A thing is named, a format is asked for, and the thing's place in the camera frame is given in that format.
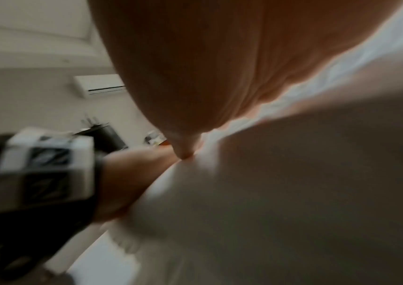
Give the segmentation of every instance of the white fabric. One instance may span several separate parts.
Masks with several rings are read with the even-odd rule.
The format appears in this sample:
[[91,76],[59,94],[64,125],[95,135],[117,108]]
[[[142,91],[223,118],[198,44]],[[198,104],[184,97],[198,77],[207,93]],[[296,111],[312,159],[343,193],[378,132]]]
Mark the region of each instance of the white fabric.
[[[114,241],[141,264],[135,284],[356,284],[363,278],[370,284],[403,284],[403,195],[362,189],[352,197],[347,195],[352,189],[331,190],[331,185],[353,185],[377,175],[364,166],[347,168],[349,161],[362,164],[359,149],[331,129],[319,131],[322,125],[316,125],[316,133],[303,129],[306,141],[285,137],[280,122],[238,132],[336,85],[345,87],[333,95],[350,92],[366,80],[353,72],[378,58],[403,65],[403,9],[362,46],[264,106],[258,118],[213,131],[193,160],[165,172],[110,229]],[[390,66],[396,70],[399,65]],[[384,74],[388,65],[377,66],[376,72]],[[369,70],[372,64],[364,69]],[[375,92],[379,80],[373,82],[365,82],[359,92]],[[316,152],[310,152],[311,143]],[[348,151],[337,155],[343,161],[324,162],[325,155],[335,157],[339,145]],[[300,180],[286,171],[300,168],[302,174],[305,167],[323,163],[331,173],[310,171],[331,175],[325,189],[312,189],[310,178]],[[389,176],[397,181],[398,173]],[[364,218],[360,207],[371,214]],[[379,207],[395,209],[394,214],[382,218],[372,212]]]

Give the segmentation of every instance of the ceiling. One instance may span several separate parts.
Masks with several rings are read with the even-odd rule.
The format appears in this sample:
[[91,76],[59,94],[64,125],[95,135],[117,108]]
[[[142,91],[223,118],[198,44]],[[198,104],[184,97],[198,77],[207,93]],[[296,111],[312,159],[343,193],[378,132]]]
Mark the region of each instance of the ceiling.
[[111,65],[86,0],[0,0],[0,68]]

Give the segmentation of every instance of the wall-mounted air conditioner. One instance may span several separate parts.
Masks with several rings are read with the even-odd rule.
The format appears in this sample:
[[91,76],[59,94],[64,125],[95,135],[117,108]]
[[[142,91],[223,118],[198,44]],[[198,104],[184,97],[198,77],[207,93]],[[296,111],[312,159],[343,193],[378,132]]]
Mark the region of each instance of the wall-mounted air conditioner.
[[73,80],[84,98],[126,94],[125,84],[118,74],[75,76]]

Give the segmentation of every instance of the air conditioner unit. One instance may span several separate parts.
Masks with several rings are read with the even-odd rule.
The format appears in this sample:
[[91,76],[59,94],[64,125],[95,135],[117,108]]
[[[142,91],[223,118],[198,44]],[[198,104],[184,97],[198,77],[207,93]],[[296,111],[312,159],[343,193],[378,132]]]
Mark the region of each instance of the air conditioner unit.
[[118,74],[75,76],[73,80],[84,98],[126,94],[125,84]]

